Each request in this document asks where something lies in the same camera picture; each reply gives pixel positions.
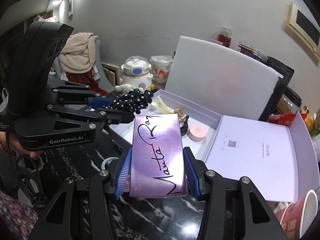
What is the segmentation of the person's left hand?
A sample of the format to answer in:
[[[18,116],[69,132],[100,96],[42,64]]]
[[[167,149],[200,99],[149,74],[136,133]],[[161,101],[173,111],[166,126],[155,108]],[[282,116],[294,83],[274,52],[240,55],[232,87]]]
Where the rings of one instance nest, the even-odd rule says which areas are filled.
[[[4,150],[6,152],[13,152],[13,151],[18,151],[20,153],[29,155],[29,157],[31,157],[31,159],[36,158],[37,156],[39,156],[41,153],[43,153],[43,151],[28,151],[26,149],[24,149],[16,134],[15,133],[7,133],[7,132],[1,132],[1,146],[5,146]]]

